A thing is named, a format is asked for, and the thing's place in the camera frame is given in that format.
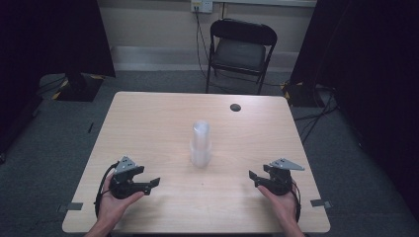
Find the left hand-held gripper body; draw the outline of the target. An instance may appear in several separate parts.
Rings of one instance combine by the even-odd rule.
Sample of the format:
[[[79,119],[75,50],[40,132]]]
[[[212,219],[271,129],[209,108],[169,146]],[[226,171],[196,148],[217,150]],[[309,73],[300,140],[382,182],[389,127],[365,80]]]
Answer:
[[[136,165],[127,156],[124,156],[115,168],[109,185],[109,190],[115,198],[124,199],[137,192],[140,192],[138,189],[138,185],[140,183],[135,183],[133,180],[129,181],[126,179],[126,171],[132,169],[135,166],[138,165]]]

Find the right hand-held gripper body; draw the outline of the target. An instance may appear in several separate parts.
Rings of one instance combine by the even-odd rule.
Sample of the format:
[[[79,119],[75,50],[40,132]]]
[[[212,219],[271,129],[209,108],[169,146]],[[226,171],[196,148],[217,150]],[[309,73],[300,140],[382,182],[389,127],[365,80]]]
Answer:
[[[304,168],[286,158],[280,158],[269,164],[272,166],[272,173],[269,174],[267,184],[264,186],[276,196],[283,196],[293,188],[293,178],[291,170],[304,171]]]

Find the stack of clear plastic cups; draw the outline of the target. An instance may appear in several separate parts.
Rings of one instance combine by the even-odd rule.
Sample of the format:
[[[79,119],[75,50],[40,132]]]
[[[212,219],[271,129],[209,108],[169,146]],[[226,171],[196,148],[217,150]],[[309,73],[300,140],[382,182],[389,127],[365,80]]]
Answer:
[[[210,124],[207,121],[197,120],[194,122],[190,150],[191,162],[194,166],[203,168],[210,162]]]

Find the person's left hand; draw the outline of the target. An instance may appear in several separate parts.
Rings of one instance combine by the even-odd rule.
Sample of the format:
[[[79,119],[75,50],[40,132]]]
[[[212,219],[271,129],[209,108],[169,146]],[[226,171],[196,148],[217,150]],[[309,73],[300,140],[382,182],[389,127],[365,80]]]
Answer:
[[[106,178],[103,190],[101,191],[102,198],[97,220],[98,225],[106,232],[113,230],[123,217],[126,209],[144,196],[143,192],[137,192],[124,199],[115,198],[110,191],[112,176],[109,175]]]

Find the person's right hand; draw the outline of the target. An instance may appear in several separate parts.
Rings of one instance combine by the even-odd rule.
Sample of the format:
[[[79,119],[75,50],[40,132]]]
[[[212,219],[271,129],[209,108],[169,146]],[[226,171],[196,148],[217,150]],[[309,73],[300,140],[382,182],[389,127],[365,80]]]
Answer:
[[[276,196],[264,186],[258,186],[257,189],[271,203],[279,225],[284,232],[297,227],[297,222],[295,219],[296,201],[291,193],[283,196]]]

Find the black stand base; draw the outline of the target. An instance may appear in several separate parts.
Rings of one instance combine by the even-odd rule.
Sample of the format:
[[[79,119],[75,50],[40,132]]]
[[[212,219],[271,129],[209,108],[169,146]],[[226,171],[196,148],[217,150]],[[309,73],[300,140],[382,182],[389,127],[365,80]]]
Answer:
[[[66,73],[52,98],[57,101],[93,102],[104,79],[101,75]]]
[[[309,86],[299,84],[285,84],[282,87],[284,97],[290,107],[296,108],[324,108],[325,104],[319,93]]]

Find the black folding chair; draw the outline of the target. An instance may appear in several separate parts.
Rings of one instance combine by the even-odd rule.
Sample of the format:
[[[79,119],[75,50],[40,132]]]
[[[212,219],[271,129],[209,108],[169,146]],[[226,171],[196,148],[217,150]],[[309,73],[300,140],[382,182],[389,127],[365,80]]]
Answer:
[[[220,19],[211,24],[209,65],[206,92],[210,87],[210,72],[224,70],[256,76],[261,93],[277,33],[269,26],[234,19]]]

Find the black curtain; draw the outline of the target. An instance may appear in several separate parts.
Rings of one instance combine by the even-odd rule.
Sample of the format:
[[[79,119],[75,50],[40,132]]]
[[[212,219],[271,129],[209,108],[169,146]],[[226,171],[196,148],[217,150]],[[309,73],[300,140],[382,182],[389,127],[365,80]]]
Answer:
[[[419,0],[317,0],[291,81],[334,89],[419,221]]]
[[[60,73],[116,75],[98,0],[0,0],[0,160]]]

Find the white wall socket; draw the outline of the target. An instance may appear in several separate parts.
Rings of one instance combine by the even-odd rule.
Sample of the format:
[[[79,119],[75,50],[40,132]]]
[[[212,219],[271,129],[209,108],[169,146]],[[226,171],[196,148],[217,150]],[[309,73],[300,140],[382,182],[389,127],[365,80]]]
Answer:
[[[193,13],[211,14],[213,2],[211,0],[191,0],[191,11]]]

